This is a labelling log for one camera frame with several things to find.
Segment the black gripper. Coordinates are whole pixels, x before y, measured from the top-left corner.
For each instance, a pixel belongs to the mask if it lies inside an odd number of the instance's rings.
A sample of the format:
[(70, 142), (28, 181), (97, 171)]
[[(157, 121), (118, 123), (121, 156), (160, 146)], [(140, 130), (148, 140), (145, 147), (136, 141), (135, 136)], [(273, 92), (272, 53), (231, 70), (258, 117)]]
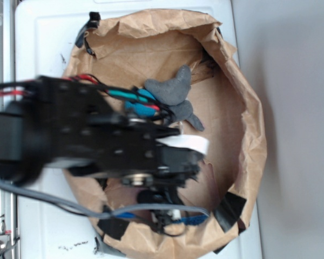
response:
[[(184, 186), (196, 178), (202, 155), (208, 153), (208, 140), (181, 134), (176, 128), (155, 124), (136, 113), (90, 114), (91, 131), (88, 176), (95, 179), (116, 178), (131, 186)], [(176, 187), (145, 189), (137, 202), (184, 205)], [(158, 234), (168, 235), (165, 227), (181, 219), (174, 209), (150, 210)]]

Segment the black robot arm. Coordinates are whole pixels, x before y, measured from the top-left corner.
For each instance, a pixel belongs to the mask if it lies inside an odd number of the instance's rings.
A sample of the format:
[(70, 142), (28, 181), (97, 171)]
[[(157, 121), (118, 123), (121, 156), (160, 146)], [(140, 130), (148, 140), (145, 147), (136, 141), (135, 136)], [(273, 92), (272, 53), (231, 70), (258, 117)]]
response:
[[(20, 100), (0, 112), (0, 190), (100, 222), (137, 219), (139, 211), (147, 211), (155, 218), (147, 225), (160, 234), (180, 222), (180, 213), (209, 216), (205, 208), (184, 205), (177, 193), (197, 177), (208, 141), (158, 124), (175, 117), (160, 101), (89, 74), (0, 83), (2, 96)], [(26, 189), (45, 167), (67, 169), (75, 177), (120, 179), (140, 188), (138, 202), (95, 211)]]

